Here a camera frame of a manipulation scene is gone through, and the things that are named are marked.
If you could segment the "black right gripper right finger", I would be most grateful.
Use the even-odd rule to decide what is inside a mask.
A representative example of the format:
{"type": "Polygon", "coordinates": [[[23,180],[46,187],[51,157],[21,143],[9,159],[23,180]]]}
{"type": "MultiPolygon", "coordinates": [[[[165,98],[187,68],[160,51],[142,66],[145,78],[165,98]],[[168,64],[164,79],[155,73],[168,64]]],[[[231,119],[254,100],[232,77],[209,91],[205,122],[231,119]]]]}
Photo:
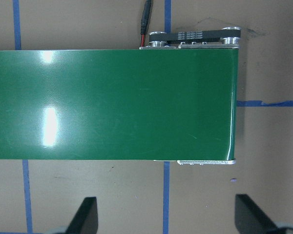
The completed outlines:
{"type": "Polygon", "coordinates": [[[235,195],[234,223],[240,234],[270,234],[277,225],[247,195],[235,195]]]}

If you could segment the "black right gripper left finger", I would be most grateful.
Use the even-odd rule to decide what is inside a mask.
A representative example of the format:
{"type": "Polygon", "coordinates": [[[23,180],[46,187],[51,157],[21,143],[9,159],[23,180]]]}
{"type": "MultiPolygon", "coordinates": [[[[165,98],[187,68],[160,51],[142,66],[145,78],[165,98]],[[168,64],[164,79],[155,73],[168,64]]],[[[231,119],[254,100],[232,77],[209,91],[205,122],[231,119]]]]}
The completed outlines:
{"type": "Polygon", "coordinates": [[[67,227],[66,234],[96,234],[98,210],[96,197],[86,197],[67,227]]]}

